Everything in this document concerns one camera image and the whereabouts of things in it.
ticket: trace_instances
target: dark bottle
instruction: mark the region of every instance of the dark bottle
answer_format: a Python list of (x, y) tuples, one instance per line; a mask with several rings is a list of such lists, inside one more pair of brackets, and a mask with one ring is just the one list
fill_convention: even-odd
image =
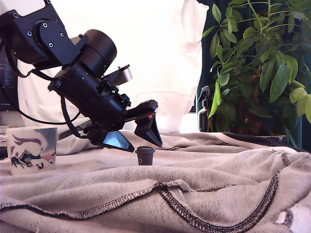
[(203, 108), (198, 113), (199, 132), (211, 132), (209, 125), (209, 113), (210, 113), (210, 94), (211, 90), (209, 86), (202, 88), (199, 102), (203, 102)]

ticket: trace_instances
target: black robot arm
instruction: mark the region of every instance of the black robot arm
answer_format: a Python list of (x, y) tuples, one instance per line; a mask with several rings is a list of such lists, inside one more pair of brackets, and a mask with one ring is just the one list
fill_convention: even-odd
[[(89, 30), (70, 39), (51, 2), (45, 0), (44, 8), (29, 15), (22, 17), (16, 10), (1, 15), (0, 38), (11, 66), (16, 66), (13, 54), (32, 64), (32, 73), (51, 80), (48, 89), (60, 95), (66, 123), (76, 136), (88, 138), (94, 145), (133, 152), (132, 144), (118, 130), (134, 120), (136, 135), (162, 146), (155, 120), (157, 102), (149, 100), (128, 110), (130, 99), (119, 94), (117, 86), (132, 79), (129, 65), (104, 75), (117, 56), (116, 46), (106, 34)], [(53, 67), (62, 67), (54, 78), (40, 72)], [(90, 118), (85, 136), (69, 120), (65, 98)]]

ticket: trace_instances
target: mug illustration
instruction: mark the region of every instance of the mug illustration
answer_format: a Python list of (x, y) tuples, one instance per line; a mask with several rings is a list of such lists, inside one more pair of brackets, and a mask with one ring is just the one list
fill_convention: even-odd
[(9, 147), (12, 167), (23, 169), (44, 169), (55, 163), (55, 129), (34, 129), (27, 132), (27, 137), (12, 133), (13, 143)]

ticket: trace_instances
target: computer monitor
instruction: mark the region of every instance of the computer monitor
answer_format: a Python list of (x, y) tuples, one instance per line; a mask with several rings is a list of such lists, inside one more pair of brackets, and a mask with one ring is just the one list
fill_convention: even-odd
[[(6, 58), (4, 48), (0, 54), (0, 80), (5, 93), (9, 96), (10, 100), (15, 104), (15, 106), (18, 107), (17, 74), (14, 73), (11, 69)], [(0, 112), (14, 110), (14, 107), (10, 104), (0, 89)]]

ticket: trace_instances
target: small cup lid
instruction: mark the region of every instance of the small cup lid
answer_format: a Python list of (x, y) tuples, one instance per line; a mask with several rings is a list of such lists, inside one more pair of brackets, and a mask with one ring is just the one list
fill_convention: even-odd
[(152, 147), (137, 147), (135, 152), (139, 154), (151, 154), (155, 152), (155, 149)]

